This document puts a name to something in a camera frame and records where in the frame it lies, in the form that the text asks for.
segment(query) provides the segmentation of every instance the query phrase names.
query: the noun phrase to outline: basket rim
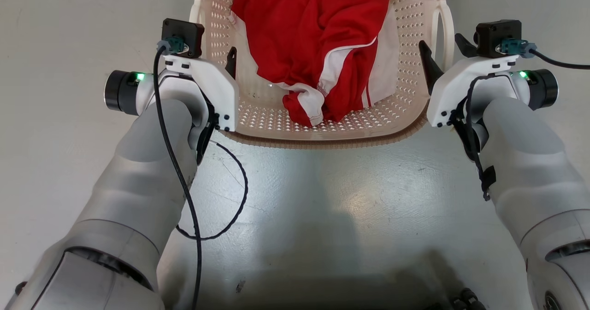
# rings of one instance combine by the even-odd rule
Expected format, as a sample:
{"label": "basket rim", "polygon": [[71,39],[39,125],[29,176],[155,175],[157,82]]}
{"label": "basket rim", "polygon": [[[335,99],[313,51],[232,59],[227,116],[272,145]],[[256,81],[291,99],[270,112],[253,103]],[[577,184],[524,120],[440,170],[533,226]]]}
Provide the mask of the basket rim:
{"label": "basket rim", "polygon": [[383,146],[386,144],[400,142],[401,140],[404,140],[419,131],[428,122],[426,119],[426,110],[428,109],[428,104],[429,102],[427,102],[424,106],[424,110],[422,113],[420,113],[420,116],[402,131],[371,138],[358,138],[354,140],[275,140],[270,138],[243,135],[237,132],[220,132],[227,138],[235,140],[236,142],[247,144],[249,146],[262,146],[266,148],[327,150]]}

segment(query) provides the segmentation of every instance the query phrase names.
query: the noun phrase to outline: pile of clothes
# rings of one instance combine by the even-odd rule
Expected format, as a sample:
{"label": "pile of clothes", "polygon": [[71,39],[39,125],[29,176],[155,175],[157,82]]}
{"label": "pile of clothes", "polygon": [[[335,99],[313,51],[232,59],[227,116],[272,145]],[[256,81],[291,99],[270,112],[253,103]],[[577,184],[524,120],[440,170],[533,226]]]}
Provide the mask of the pile of clothes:
{"label": "pile of clothes", "polygon": [[389,0],[234,0],[258,75],[288,90],[296,123],[338,122],[395,92],[400,42]]}

